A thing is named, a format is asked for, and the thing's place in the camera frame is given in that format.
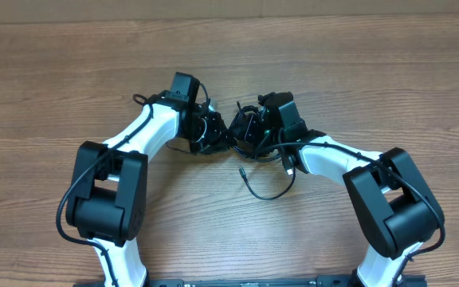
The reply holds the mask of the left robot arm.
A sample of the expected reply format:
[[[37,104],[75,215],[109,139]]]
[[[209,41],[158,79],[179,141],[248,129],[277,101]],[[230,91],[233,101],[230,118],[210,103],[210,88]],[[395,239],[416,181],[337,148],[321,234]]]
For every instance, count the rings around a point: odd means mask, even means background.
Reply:
[[[176,73],[170,89],[133,96],[142,110],[121,133],[80,145],[56,226],[65,240],[96,251],[104,271],[100,285],[148,283],[136,237],[145,215],[148,163],[159,149],[174,138],[187,140],[191,154],[210,155],[235,145],[213,101],[197,103],[204,88],[190,74]]]

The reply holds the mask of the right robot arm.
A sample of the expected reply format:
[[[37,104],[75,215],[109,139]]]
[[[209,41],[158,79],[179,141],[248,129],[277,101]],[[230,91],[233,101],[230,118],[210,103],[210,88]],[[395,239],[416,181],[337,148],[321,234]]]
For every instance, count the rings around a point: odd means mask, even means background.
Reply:
[[[423,276],[403,273],[415,256],[445,240],[445,216],[410,155],[395,147],[363,151],[309,129],[290,92],[258,97],[239,107],[229,126],[244,146],[237,151],[256,161],[273,160],[284,169],[320,175],[347,189],[360,228],[369,243],[349,286],[425,286]]]

